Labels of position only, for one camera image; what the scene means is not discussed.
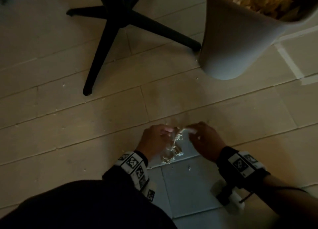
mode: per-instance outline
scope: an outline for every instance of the hand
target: hand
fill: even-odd
[[[221,150],[226,144],[216,130],[204,122],[191,124],[187,128],[193,128],[196,134],[189,134],[189,139],[194,148],[206,159],[216,162]]]
[[[164,124],[153,125],[149,129],[145,129],[136,150],[143,153],[150,161],[166,148],[172,131],[173,127]]]

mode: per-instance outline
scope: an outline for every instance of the floor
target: floor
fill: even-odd
[[[201,42],[205,1],[140,0],[135,10]],[[188,48],[126,27],[85,97],[105,20],[65,12],[99,4],[13,0],[0,7],[0,217],[63,183],[100,179],[158,123],[205,121],[228,145],[318,196],[318,15],[228,81],[205,75]],[[216,166],[191,147],[184,153],[170,165],[156,158],[149,170],[159,191],[155,204],[179,228],[273,223],[275,214],[257,197],[246,202],[244,215],[228,215],[210,193]]]

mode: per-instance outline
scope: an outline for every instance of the trash bin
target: trash bin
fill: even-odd
[[[292,26],[300,26],[317,10],[317,0],[297,0],[303,16],[283,22],[229,0],[207,0],[205,35],[199,63],[208,75],[228,80],[241,75]]]

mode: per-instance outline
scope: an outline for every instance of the left hand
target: left hand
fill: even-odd
[[[136,150],[143,153],[150,162],[155,155],[166,148],[172,131],[173,127],[165,124],[153,125],[145,129]]]

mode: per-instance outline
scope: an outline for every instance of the black chair base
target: black chair base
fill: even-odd
[[[138,12],[132,10],[139,0],[101,0],[103,6],[93,6],[84,8],[75,8],[67,11],[69,16],[86,16],[101,19],[107,19],[101,40],[99,42],[95,57],[92,62],[91,69],[87,76],[83,94],[85,96],[92,94],[92,88],[97,75],[106,59],[106,56],[113,44],[119,28],[128,26],[129,24],[153,32],[155,34],[169,38],[175,42],[181,43],[193,51],[199,51],[201,44],[189,37],[182,35],[160,24]]]

